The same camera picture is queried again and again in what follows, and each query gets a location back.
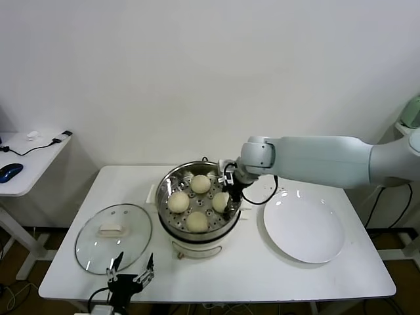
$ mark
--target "wire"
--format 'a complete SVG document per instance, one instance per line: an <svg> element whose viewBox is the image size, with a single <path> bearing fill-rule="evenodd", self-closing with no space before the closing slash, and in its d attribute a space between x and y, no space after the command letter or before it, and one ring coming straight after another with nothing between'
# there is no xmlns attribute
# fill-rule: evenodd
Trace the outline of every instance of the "wire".
<svg viewBox="0 0 420 315"><path fill-rule="evenodd" d="M11 287L13 285L16 285L16 284L19 284L19 283L22 283L22 282L27 282L27 284L21 290L19 290L18 293L14 294ZM6 286L5 289L12 295L12 297L7 303L6 312L2 312L2 313L0 313L0 315L10 314L11 312L14 312L17 308L19 308L22 304L24 304L26 302L26 300L28 299L30 293L31 293L31 288L32 287L34 287L34 288L36 288L36 290L38 290L38 287L35 284L33 284L31 282L28 282L28 281L16 281L16 282ZM29 288L28 292L26 293L25 297L20 301L20 303L18 303L16 305L16 297L19 294L21 294L23 291L25 291L26 288Z"/></svg>
<svg viewBox="0 0 420 315"><path fill-rule="evenodd" d="M227 173L226 173L226 171L228 170L228 167L229 166L233 166L233 167L236 167L237 165L236 165L236 163L227 163L225 166L224 166L224 169L223 169L223 176L224 176L224 184L225 185L227 185L228 184L228 177L226 176L227 175Z"/></svg>
<svg viewBox="0 0 420 315"><path fill-rule="evenodd" d="M30 153L30 152L32 152L32 151L34 151L34 150L48 148L49 146L52 146L54 143L55 143L55 142L51 142L50 144L48 144L48 145L46 145L46 146L37 146L36 148L32 148L31 150L28 150L28 151L26 151L25 153L19 153L19 152L16 152L16 151L14 151L14 150L10 149L8 146L4 146L4 147L2 147L2 148L9 148L8 150L5 150L4 152L8 152L8 151L10 151L10 152L13 152L13 153L17 154L18 156L25 156L26 154L28 154L28 153Z"/></svg>
<svg viewBox="0 0 420 315"><path fill-rule="evenodd" d="M91 312L92 312L91 304L92 304L92 299L93 299L93 297L94 297L96 294L98 294L98 293L100 293L100 292L103 292L103 291L106 291L106 290L108 290L108 288L107 288L107 287L101 287L100 289L97 289L94 293L92 293L91 297L89 297L89 300L87 301L87 312L88 312L88 313L91 313Z"/></svg>
<svg viewBox="0 0 420 315"><path fill-rule="evenodd" d="M239 314L240 312L236 312L234 309L235 308L237 308L237 307L240 307L240 306L244 306L246 309L247 309L247 311L250 313L250 315L254 315L254 313L252 312L252 310L249 308L249 306L248 305L246 305L246 304L238 304L238 305L234 305L234 306L232 306L232 307L230 307L228 304L227 304L227 307L229 308L225 313L223 313L223 315L226 315L226 314L228 314L229 312L233 312L233 313L237 313L237 314Z"/></svg>
<svg viewBox="0 0 420 315"><path fill-rule="evenodd" d="M370 220L372 219L373 212L376 209L376 205L378 204L379 198L381 197L381 194L384 192L385 189L386 189L385 187L382 187L381 190L378 193L378 196L376 196L376 200L375 200L375 203L373 204L372 210L370 211L369 218L367 219L367 221L365 223L365 228L368 227L368 224L369 224Z"/></svg>
<svg viewBox="0 0 420 315"><path fill-rule="evenodd" d="M249 200L248 198L245 197L245 195L243 194L243 192L241 192L242 198L245 199L246 201L248 201L249 203L252 203L253 205L264 205L265 203L269 202L271 200L271 198L274 197L274 195L277 192L277 188L278 188L278 177L276 175L273 176L274 177L274 182L276 183L276 187L273 191L273 193L271 193L270 197L268 197L266 200L262 201L262 202L254 202Z"/></svg>
<svg viewBox="0 0 420 315"><path fill-rule="evenodd" d="M372 198L380 189L381 189L381 186L376 186L375 189L372 190L372 193L370 193L368 197L363 199L363 201L358 204L357 208L361 209L365 205L365 203L367 203L370 200L370 198Z"/></svg>
<svg viewBox="0 0 420 315"><path fill-rule="evenodd" d="M407 186L408 186L408 189L409 189L409 197L408 197L407 205L404 208L404 210L401 212L400 216L388 228L386 228L387 230L390 230L391 228L393 228L401 220L401 218L406 214L408 208L410 208L411 201L413 199L413 188L411 187L410 183L407 183ZM382 234L383 233L375 234L371 237L371 239L377 238L378 236L381 236Z"/></svg>
<svg viewBox="0 0 420 315"><path fill-rule="evenodd" d="M218 305L213 305L213 304L211 304L211 303L209 303L211 306L206 306L206 304L202 304L203 305L203 307L206 309L206 310L212 310L212 309L214 309L215 307L218 307Z"/></svg>
<svg viewBox="0 0 420 315"><path fill-rule="evenodd" d="M392 223L390 226L389 226L389 228L393 228L394 226L395 226L395 224L397 224L398 223L398 221L399 220L401 220L401 218L406 214L406 212L407 212L407 210L408 210L408 208L410 207L410 205L411 205L411 200L413 199L413 188L411 187L411 185L410 184L407 184L407 186L408 186L408 188L409 188L409 198L408 198L408 202L407 202L407 205L406 205L406 207L404 208L404 210L401 212L401 215L398 217L398 219L396 219L395 221L394 221L394 223Z"/></svg>
<svg viewBox="0 0 420 315"><path fill-rule="evenodd" d="M364 300L363 301L363 305L362 305L362 307L363 307L363 315L368 315L368 310L367 310L367 303L368 303L368 300Z"/></svg>
<svg viewBox="0 0 420 315"><path fill-rule="evenodd" d="M404 315L404 311L401 309L400 305L395 302L394 299L388 298L384 300L395 310L395 312L400 313L400 315Z"/></svg>

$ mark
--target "glass lid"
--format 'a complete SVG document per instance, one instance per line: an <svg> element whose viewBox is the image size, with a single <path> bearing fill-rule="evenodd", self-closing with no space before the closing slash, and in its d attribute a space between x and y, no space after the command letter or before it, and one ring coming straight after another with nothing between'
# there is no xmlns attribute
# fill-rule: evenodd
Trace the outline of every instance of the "glass lid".
<svg viewBox="0 0 420 315"><path fill-rule="evenodd" d="M90 218L75 242L75 255L81 268L92 274L106 274L114 259L124 252L118 270L133 264L152 237L149 214L129 203L112 205Z"/></svg>

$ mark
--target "blue mouse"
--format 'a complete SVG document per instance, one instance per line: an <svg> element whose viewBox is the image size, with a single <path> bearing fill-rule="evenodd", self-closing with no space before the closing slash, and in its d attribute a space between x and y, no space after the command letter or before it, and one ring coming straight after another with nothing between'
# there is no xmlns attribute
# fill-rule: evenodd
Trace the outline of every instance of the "blue mouse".
<svg viewBox="0 0 420 315"><path fill-rule="evenodd" d="M0 183L8 182L15 175L23 170L24 166L20 163L12 163L0 168Z"/></svg>

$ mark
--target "white robotic arm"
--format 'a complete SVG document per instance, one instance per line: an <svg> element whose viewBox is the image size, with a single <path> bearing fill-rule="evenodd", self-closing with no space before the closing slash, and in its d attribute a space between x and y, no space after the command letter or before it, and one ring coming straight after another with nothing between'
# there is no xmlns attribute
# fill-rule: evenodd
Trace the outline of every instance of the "white robotic arm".
<svg viewBox="0 0 420 315"><path fill-rule="evenodd" d="M234 177L249 185L263 174L339 188L420 180L420 129L380 145L349 136L252 136Z"/></svg>

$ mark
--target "small white table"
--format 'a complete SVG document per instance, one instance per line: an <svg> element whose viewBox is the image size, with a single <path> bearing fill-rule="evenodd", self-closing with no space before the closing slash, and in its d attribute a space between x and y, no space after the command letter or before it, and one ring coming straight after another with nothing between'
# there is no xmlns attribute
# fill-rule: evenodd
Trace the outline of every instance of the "small white table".
<svg viewBox="0 0 420 315"><path fill-rule="evenodd" d="M322 301L386 297L395 294L394 282L342 189L280 179L280 187L312 190L336 209L346 233L342 253L326 264L306 264L282 253L263 226L263 209L249 211L233 229L225 248L215 257L178 260L161 227L154 205L145 204L152 184L171 166L107 166L101 169L77 213L39 288L46 299L86 301L93 291L106 286L105 276L84 271L77 263L74 244L80 229L95 213L117 203L143 206L153 222L152 240L143 256L125 269L141 273L151 252L156 276L132 298L147 303L259 303ZM262 177L248 188L250 198L261 199L273 186ZM107 293L96 301L104 302ZM338 314L327 309L322 314Z"/></svg>
<svg viewBox="0 0 420 315"><path fill-rule="evenodd" d="M25 133L0 133L3 141L1 145L10 146L11 149L21 154L32 148L48 145L56 136L58 134L47 134L34 141L27 141ZM0 197L19 197L27 194L69 139L48 148L34 150L26 156L18 156L13 152L0 152L0 168L11 163L21 163L24 166L23 170L15 177L0 184ZM0 226L11 235L10 240L4 246L3 254L10 249L15 240L30 251L16 275L17 280L25 280L36 261L51 261L54 258L56 251L47 251L43 247L49 235L42 234L36 240L8 214L3 206L0 207Z"/></svg>

